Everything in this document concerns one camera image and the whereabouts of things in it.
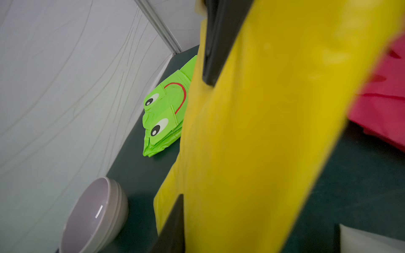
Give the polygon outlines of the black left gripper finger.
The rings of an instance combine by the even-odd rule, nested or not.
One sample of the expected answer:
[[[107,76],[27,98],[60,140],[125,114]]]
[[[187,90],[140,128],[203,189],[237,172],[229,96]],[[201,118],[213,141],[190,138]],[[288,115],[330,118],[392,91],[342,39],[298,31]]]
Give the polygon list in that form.
[[[184,253],[184,195],[178,196],[170,215],[150,253]]]

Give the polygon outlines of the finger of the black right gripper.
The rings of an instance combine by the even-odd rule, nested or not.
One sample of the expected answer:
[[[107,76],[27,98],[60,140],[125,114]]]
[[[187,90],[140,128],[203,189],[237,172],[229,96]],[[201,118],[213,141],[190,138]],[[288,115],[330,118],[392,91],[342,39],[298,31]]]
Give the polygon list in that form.
[[[202,79],[207,85],[216,85],[253,3],[253,0],[204,1],[207,33]]]

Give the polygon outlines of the yellow raincoat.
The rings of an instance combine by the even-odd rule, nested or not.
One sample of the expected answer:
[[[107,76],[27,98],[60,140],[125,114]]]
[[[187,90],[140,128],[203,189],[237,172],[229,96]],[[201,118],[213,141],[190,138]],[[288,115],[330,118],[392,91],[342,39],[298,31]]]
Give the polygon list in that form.
[[[158,236],[183,194],[186,252],[278,253],[404,17],[404,1],[254,1],[214,87],[202,21]]]

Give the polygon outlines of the white raincoat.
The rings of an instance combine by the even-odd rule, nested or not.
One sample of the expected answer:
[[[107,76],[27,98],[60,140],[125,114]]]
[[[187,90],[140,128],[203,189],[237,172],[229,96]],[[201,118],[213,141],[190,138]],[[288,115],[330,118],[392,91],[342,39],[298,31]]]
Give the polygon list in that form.
[[[404,253],[405,242],[340,224],[341,253]]]

